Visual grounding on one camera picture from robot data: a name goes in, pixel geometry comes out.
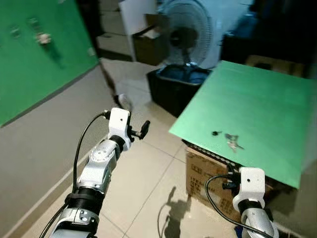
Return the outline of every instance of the green board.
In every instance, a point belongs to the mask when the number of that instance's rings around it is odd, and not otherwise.
[[[315,88],[309,79],[223,61],[169,132],[298,188]],[[226,133],[244,149],[235,153]]]
[[[52,43],[36,42],[31,18]],[[90,47],[74,0],[1,0],[0,126],[95,66]]]

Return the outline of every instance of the small object on board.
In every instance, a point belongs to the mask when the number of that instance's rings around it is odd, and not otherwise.
[[[28,19],[28,24],[30,25],[31,28],[33,28],[33,30],[35,32],[40,32],[41,31],[41,25],[40,25],[39,21],[37,20],[37,18],[30,17]]]
[[[230,134],[226,133],[224,135],[224,137],[226,137],[226,139],[228,140],[227,143],[228,143],[229,147],[233,150],[234,153],[236,153],[236,148],[240,148],[240,149],[244,150],[244,148],[242,146],[238,145],[238,142],[237,142],[237,140],[239,138],[238,135],[230,135]]]
[[[212,135],[213,135],[213,136],[217,136],[217,135],[219,135],[220,133],[222,133],[222,131],[213,131],[213,132],[212,132]]]
[[[38,33],[36,34],[36,40],[41,45],[46,45],[51,42],[51,35],[46,33]]]
[[[13,38],[19,38],[21,36],[21,30],[17,25],[13,25],[10,28],[10,34]]]

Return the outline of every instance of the black knob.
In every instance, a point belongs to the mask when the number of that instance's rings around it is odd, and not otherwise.
[[[141,128],[141,131],[140,131],[140,140],[142,140],[146,135],[147,135],[147,133],[148,133],[148,131],[149,131],[149,127],[150,127],[150,121],[149,120],[147,120],[144,124],[143,124],[143,126],[142,126],[142,128]]]

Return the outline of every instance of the cable connector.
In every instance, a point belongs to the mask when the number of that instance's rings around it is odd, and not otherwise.
[[[230,189],[232,192],[232,195],[235,196],[239,192],[239,185],[241,182],[241,175],[240,173],[236,172],[228,172],[226,175],[228,181],[227,183],[222,184],[222,189]]]
[[[103,115],[107,120],[109,120],[109,119],[110,119],[110,116],[111,116],[111,111],[105,110],[104,112],[102,112],[102,115]]]

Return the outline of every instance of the gray wall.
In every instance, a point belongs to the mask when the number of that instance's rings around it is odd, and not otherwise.
[[[290,194],[282,193],[269,207],[275,221],[308,238],[317,234],[317,162],[302,173],[301,185]]]
[[[85,125],[112,106],[101,70],[96,67],[63,92],[0,128],[0,237],[72,167]],[[98,119],[87,133],[81,156],[106,132],[107,122]]]

